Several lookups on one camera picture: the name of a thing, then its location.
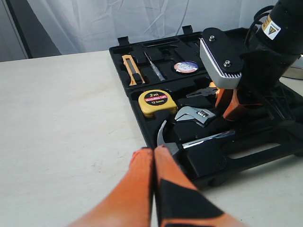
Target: screwdriver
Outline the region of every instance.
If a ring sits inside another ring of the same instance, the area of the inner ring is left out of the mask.
[[[150,57],[147,55],[146,52],[144,52],[145,56],[147,57],[147,60],[150,62],[151,64],[151,68],[152,70],[156,73],[156,75],[158,76],[160,81],[164,81],[165,78],[163,77],[162,73],[160,72],[160,70],[157,68],[157,66],[151,61]]]

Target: black plastic tool case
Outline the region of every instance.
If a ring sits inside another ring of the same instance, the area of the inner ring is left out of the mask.
[[[178,109],[184,106],[214,110],[215,96],[186,98],[188,93],[209,86],[211,82],[199,57],[201,32],[192,32],[191,26],[183,27],[184,35],[165,39],[130,44],[128,37],[118,39],[119,46],[109,49],[123,88],[141,128],[147,145],[157,147],[157,134],[164,120],[169,123],[164,131],[165,142],[182,144],[210,135],[235,129],[236,134],[222,139],[213,139],[199,146],[183,150],[174,157],[182,170],[198,186],[219,185],[231,175],[261,164],[291,155],[303,153],[303,97],[283,86],[287,101],[296,117],[296,123],[286,127],[271,127],[271,120],[264,108],[251,111],[236,122],[226,121],[222,113],[207,127],[202,128],[193,121],[174,122],[174,116],[167,110],[157,111],[153,118],[144,117],[138,98],[144,91],[160,89],[167,91],[176,102]],[[242,52],[247,29],[239,28],[226,34],[237,50]],[[151,69],[144,51],[160,69],[165,81],[160,81]],[[146,83],[129,86],[130,78],[123,64],[122,55],[134,58]],[[180,61],[194,61],[199,70],[190,74],[176,72],[173,67]],[[231,158],[232,153],[245,149],[276,143],[280,146],[241,158]]]

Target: white curtain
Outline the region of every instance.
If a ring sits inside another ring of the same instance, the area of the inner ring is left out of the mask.
[[[107,50],[117,38],[132,43],[207,27],[248,27],[277,0],[28,0],[62,54]]]

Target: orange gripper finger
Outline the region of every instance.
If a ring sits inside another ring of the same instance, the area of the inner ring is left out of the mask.
[[[157,147],[154,155],[160,227],[245,227],[198,191],[180,170],[165,146]]]
[[[69,227],[149,227],[152,209],[153,151],[134,152],[129,170],[113,191]]]

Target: table surface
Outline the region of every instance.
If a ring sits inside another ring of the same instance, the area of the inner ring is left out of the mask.
[[[303,82],[281,79],[303,95]],[[0,226],[65,226],[99,203],[145,146],[108,51],[0,63]],[[203,190],[250,226],[300,226],[295,156]],[[157,226],[153,212],[151,226]]]

